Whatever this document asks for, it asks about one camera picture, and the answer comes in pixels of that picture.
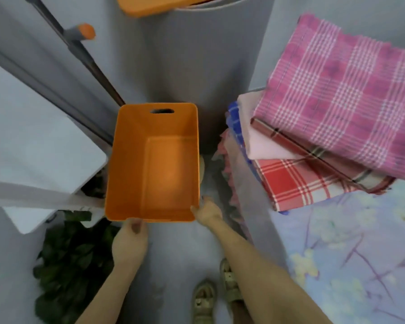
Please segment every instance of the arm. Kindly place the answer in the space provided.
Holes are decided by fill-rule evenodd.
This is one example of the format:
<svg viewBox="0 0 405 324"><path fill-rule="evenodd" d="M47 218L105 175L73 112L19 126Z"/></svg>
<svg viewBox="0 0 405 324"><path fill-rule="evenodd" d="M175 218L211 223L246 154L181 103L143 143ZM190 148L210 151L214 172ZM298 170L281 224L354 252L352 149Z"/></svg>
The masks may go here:
<svg viewBox="0 0 405 324"><path fill-rule="evenodd" d="M192 212L219 239L256 324L331 324L285 270L263 258L223 221L221 210L210 198L205 197L203 207Z"/></svg>
<svg viewBox="0 0 405 324"><path fill-rule="evenodd" d="M147 224L126 220L113 242L114 268L76 324L115 324L147 245Z"/></svg>

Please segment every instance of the floor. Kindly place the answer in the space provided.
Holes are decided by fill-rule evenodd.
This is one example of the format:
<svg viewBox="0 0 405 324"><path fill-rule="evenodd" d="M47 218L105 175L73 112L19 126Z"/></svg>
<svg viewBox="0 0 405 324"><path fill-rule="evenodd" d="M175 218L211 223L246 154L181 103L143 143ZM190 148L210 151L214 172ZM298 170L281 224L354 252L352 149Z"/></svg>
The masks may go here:
<svg viewBox="0 0 405 324"><path fill-rule="evenodd" d="M222 163L205 157L201 195L221 206L224 217L231 190L221 174ZM235 223L230 224L239 232ZM232 323L222 298L219 264L224 257L216 238L197 222L153 223L149 226L149 250L122 308L120 324L190 324L194 287L209 278L218 287L216 323Z"/></svg>

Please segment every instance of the bed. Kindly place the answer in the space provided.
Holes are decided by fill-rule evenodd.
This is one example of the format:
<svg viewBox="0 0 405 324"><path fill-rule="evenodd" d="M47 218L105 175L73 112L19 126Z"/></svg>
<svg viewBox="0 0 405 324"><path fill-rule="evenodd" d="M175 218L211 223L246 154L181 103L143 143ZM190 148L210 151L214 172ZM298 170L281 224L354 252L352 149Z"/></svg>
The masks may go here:
<svg viewBox="0 0 405 324"><path fill-rule="evenodd" d="M223 147L248 238L334 324L405 323L405 181L275 212L229 131Z"/></svg>

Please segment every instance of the sandal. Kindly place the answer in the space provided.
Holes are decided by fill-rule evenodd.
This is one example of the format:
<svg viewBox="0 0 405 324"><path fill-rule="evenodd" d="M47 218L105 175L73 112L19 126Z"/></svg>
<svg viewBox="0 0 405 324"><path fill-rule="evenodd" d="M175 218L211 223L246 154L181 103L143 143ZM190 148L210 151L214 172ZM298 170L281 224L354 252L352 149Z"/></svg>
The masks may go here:
<svg viewBox="0 0 405 324"><path fill-rule="evenodd" d="M193 324L214 324L213 308L216 302L216 286L208 281L202 281L193 291L192 311Z"/></svg>
<svg viewBox="0 0 405 324"><path fill-rule="evenodd" d="M232 315L231 305L234 301L243 301L243 296L238 288L235 275L231 270L229 262L224 259L220 266L221 281L225 288L225 298L228 304L228 311Z"/></svg>

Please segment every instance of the white board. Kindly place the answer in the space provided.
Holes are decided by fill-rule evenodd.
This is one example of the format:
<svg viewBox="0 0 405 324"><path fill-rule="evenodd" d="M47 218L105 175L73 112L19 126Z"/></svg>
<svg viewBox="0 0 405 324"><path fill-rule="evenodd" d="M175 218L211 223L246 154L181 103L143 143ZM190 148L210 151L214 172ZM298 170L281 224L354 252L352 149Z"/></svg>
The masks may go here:
<svg viewBox="0 0 405 324"><path fill-rule="evenodd" d="M74 193L107 157L58 108L0 67L0 181ZM21 233L55 209L6 207Z"/></svg>

